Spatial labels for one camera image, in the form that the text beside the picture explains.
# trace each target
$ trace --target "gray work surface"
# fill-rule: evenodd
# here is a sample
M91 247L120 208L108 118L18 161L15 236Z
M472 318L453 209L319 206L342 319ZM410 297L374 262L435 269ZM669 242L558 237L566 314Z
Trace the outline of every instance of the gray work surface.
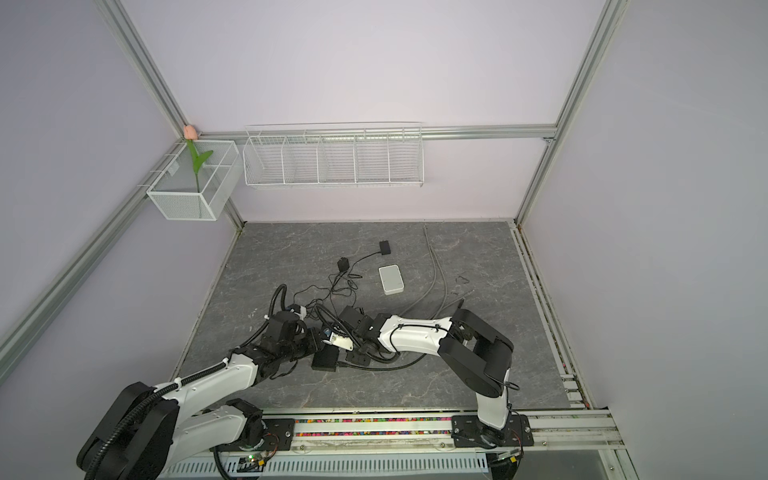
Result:
M355 266L362 278L356 306L366 314L400 313L418 299L432 282L432 260L422 230L423 223L248 223L232 251L215 287L181 367L185 376L221 361L227 351L243 342L264 321L270 297L281 284L293 293L311 284L329 286L328 275L337 273L340 257L350 264L379 249L389 240L392 254L375 255ZM546 333L520 264L507 223L427 223L432 248L437 253L448 284L448 302L467 295L463 308L471 310L505 334L514 344L510 392L514 407L547 409L569 407L568 397ZM397 264L405 291L384 294L378 268ZM438 274L432 292L407 315L429 318L443 299ZM310 289L296 297L308 303L325 292ZM349 299L334 296L341 311ZM445 311L450 315L455 307ZM406 353L394 366L410 362L417 353ZM229 398L240 397L262 409L423 407L425 409L476 409L475 393L437 356L427 356L407 369L366 372L341 368L337 372L310 368L312 357L299 361L288 376L265 380ZM371 367L386 365L372 362ZM290 364L283 365L285 372Z

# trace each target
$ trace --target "robotic arm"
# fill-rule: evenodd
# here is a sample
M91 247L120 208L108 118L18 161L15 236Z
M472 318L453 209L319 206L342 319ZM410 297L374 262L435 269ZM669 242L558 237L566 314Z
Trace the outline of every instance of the robotic arm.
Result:
M383 352L440 356L476 392L479 421L492 432L506 426L513 347L474 313L458 309L442 319L386 314L371 319L346 307L320 330L307 327L305 315L299 306L275 313L258 344L238 346L209 369L153 387L141 382L126 387L78 454L86 480L156 478L167 467L216 445L241 441L258 447L266 425L256 406L235 399L213 411L204 409L274 378L285 362L324 349L336 350L338 357L337 347L346 349L347 361L358 365ZM475 345L469 349L472 339Z

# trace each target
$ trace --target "white mesh basket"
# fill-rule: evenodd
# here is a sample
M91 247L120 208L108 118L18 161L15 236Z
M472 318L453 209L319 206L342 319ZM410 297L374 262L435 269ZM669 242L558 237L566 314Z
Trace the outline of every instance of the white mesh basket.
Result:
M421 128L254 131L243 146L246 184L275 187L422 185Z
M194 144L199 154L214 151L198 171L200 191L187 145L147 191L168 220L216 220L243 174L235 142L204 140Z

